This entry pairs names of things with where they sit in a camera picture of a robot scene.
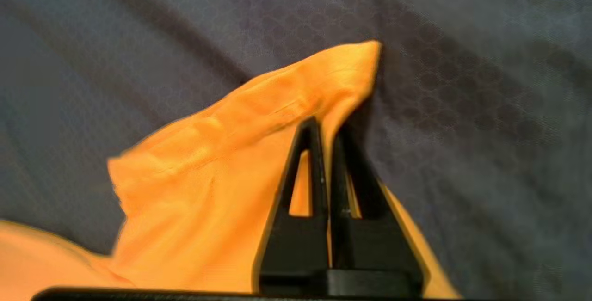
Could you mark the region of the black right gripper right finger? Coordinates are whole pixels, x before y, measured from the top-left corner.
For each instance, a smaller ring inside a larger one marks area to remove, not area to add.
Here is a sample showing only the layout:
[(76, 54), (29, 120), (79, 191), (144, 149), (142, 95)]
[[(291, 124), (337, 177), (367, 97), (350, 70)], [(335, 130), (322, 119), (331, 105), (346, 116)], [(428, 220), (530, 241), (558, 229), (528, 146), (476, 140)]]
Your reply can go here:
[(348, 126), (333, 143), (330, 219), (330, 292), (422, 291), (420, 264)]

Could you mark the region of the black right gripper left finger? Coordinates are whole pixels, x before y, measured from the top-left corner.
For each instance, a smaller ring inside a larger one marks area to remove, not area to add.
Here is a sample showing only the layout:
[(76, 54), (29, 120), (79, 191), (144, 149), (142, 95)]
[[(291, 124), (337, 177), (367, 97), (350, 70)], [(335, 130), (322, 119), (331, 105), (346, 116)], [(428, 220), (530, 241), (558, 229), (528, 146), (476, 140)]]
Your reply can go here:
[[(308, 152), (308, 216), (292, 216), (290, 204), (300, 159)], [(293, 137), (283, 175), (258, 251), (258, 292), (325, 292), (328, 260), (328, 199), (323, 141), (316, 118)]]

